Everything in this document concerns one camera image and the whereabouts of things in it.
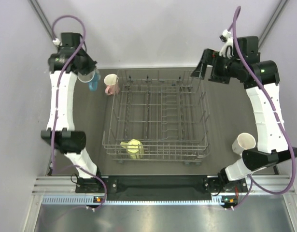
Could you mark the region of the blue floral mug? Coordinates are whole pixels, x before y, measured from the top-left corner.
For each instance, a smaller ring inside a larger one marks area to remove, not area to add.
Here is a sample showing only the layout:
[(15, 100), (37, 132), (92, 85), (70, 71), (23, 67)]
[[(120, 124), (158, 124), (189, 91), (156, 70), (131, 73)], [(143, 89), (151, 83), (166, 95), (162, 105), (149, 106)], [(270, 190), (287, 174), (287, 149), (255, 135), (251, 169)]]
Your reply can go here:
[(88, 84), (90, 91), (96, 91), (100, 80), (100, 73), (98, 69), (93, 70), (89, 74), (83, 75), (78, 73), (78, 80), (82, 83)]

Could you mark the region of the yellow mug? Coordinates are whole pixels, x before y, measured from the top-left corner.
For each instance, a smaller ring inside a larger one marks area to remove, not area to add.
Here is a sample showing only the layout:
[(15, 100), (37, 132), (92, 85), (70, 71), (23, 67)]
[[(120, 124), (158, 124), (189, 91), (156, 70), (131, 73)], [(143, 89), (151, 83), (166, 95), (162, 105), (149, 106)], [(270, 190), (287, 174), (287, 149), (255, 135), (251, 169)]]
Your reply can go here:
[(139, 140), (132, 139), (128, 142), (121, 142), (120, 145), (126, 150), (133, 160), (142, 159), (144, 156), (144, 146)]

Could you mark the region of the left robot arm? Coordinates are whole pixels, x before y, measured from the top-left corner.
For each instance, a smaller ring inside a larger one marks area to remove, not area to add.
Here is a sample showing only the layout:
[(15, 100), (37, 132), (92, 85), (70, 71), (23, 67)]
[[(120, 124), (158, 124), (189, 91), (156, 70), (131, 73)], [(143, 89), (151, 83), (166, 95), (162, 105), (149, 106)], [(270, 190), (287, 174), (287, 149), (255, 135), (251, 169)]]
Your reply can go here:
[(103, 181), (98, 167), (86, 149), (86, 134), (76, 130), (73, 121), (73, 95), (76, 81), (88, 84), (91, 91), (98, 88), (100, 73), (86, 51), (84, 37), (64, 32), (53, 40), (57, 52), (48, 59), (51, 80), (51, 107), (46, 129), (41, 138), (51, 147), (51, 168), (55, 170), (55, 152), (67, 157), (78, 171), (81, 181), (92, 192), (101, 190)]

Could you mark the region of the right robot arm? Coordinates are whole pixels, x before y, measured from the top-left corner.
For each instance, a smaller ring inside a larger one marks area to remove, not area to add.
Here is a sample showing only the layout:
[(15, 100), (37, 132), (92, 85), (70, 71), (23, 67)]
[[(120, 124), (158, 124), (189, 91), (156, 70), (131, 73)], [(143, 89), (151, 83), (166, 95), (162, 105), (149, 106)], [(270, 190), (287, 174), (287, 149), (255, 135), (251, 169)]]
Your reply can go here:
[(251, 101), (257, 129), (257, 145), (245, 148), (242, 157), (225, 168), (219, 176), (223, 191), (232, 191), (237, 180), (244, 179), (270, 166), (297, 158), (297, 147), (289, 144), (285, 135), (279, 103), (280, 78), (274, 61), (260, 61), (258, 37), (221, 35), (224, 43), (220, 51), (205, 49), (191, 76), (204, 79), (208, 66), (212, 67), (209, 81), (229, 84), (231, 78), (243, 83)]

